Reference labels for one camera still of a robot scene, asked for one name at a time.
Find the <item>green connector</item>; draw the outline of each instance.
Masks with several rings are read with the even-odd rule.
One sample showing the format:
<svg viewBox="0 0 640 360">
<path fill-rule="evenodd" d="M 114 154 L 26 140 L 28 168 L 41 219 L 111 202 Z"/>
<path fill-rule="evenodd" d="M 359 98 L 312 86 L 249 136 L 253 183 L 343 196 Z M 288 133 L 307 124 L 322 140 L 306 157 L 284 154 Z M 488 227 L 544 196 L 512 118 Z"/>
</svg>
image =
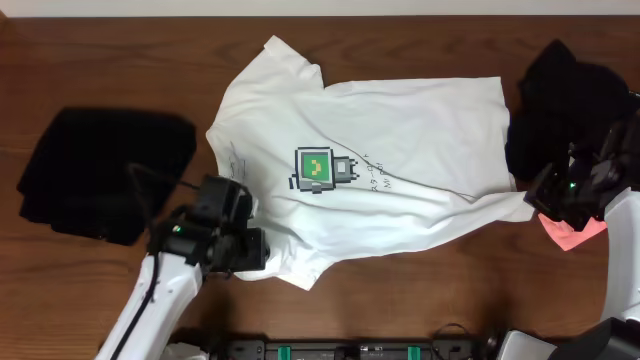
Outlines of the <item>green connector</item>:
<svg viewBox="0 0 640 360">
<path fill-rule="evenodd" d="M 280 346 L 278 348 L 278 360 L 291 360 L 290 346 Z"/>
<path fill-rule="evenodd" d="M 409 346 L 407 349 L 409 352 L 408 360 L 420 360 L 420 348 L 417 346 Z"/>
</svg>

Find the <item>white t-shirt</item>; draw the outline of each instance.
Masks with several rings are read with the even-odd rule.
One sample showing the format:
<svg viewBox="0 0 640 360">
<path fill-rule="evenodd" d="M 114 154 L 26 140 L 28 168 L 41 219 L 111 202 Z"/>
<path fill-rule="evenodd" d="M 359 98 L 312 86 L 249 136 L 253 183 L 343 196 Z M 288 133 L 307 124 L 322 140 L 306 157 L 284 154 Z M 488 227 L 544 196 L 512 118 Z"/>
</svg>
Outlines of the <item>white t-shirt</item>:
<svg viewBox="0 0 640 360">
<path fill-rule="evenodd" d="M 500 78 L 354 81 L 277 37 L 229 85 L 207 139 L 259 200 L 271 276 L 310 289 L 331 264 L 426 250 L 533 209 L 504 155 Z"/>
</svg>

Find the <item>green pixel square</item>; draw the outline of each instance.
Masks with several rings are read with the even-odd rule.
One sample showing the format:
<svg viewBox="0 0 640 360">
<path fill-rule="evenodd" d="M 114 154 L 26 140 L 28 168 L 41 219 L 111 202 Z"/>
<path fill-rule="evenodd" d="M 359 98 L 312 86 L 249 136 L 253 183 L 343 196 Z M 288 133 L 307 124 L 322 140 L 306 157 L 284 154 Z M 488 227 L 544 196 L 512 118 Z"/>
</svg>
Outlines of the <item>green pixel square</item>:
<svg viewBox="0 0 640 360">
<path fill-rule="evenodd" d="M 331 179 L 329 161 L 329 154 L 302 154 L 302 177 L 329 181 Z"/>
</svg>

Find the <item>black electronic device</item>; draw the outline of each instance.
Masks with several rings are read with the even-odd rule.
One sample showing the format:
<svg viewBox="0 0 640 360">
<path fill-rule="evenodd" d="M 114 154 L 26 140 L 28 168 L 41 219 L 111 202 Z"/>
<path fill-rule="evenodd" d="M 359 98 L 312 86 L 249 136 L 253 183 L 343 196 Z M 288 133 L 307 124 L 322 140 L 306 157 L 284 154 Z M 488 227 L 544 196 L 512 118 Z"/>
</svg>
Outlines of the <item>black electronic device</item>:
<svg viewBox="0 0 640 360">
<path fill-rule="evenodd" d="M 264 231 L 247 228 L 253 198 L 243 185 L 205 176 L 194 205 L 182 205 L 157 225 L 160 250 L 200 264 L 202 275 L 263 270 L 269 258 Z"/>
<path fill-rule="evenodd" d="M 525 201 L 582 231 L 590 218 L 604 220 L 605 207 L 622 190 L 640 188 L 640 117 L 615 123 L 599 154 L 572 149 L 569 155 L 572 164 L 542 170 Z"/>
</svg>

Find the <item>black fabric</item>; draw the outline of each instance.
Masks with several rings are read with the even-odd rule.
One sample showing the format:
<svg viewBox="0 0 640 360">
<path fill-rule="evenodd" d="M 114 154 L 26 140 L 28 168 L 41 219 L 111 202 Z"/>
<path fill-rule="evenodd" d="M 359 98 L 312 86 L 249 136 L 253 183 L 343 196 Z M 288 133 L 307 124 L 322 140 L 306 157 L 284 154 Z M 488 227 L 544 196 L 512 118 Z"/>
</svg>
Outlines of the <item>black fabric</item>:
<svg viewBox="0 0 640 360">
<path fill-rule="evenodd" d="M 611 124 L 640 108 L 622 78 L 576 61 L 559 40 L 543 50 L 519 88 L 522 108 L 511 117 L 505 152 L 509 171 L 524 181 L 551 162 L 566 168 L 570 143 L 577 154 L 598 153 Z"/>
<path fill-rule="evenodd" d="M 67 108 L 49 125 L 18 184 L 20 216 L 56 232 L 130 245 L 144 230 L 128 163 L 180 178 L 196 149 L 195 128 L 169 114 Z M 139 175 L 157 214 L 174 185 Z"/>
</svg>

